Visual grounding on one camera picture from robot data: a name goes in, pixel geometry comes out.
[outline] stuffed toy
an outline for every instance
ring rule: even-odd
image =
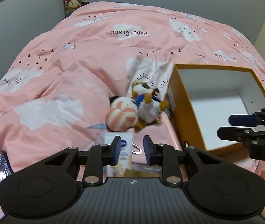
[[[153,84],[142,80],[136,80],[132,84],[132,99],[138,106],[138,121],[135,124],[137,130],[154,123],[161,112],[165,111],[169,103],[160,100],[160,93]]]
[[[67,8],[68,9],[73,9],[75,10],[78,6],[80,6],[81,4],[77,1],[77,0],[71,0],[69,3],[68,3],[68,6]]]
[[[128,97],[110,98],[111,108],[106,116],[106,126],[117,132],[127,131],[138,121],[136,102]]]

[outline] pink duvet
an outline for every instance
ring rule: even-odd
[[[139,77],[164,96],[173,63],[253,68],[265,88],[265,62],[228,25],[157,7],[92,3],[33,39],[0,80],[0,149],[16,172],[68,146],[98,144],[102,131],[88,127],[105,123],[109,97],[129,94]],[[146,134],[181,149],[166,115],[134,143],[142,146]],[[226,158],[265,179],[265,162],[247,152]]]

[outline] striped ball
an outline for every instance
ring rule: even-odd
[[[119,97],[113,101],[106,116],[106,126],[112,131],[126,131],[136,124],[137,112],[133,99]]]

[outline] orange box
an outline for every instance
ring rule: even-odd
[[[176,64],[168,97],[180,142],[217,156],[243,148],[217,137],[221,126],[231,126],[229,116],[265,108],[265,90],[253,70],[233,66]]]

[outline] phone screen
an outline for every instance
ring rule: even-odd
[[[11,166],[9,164],[7,153],[3,150],[0,151],[0,183],[7,176],[13,174]]]

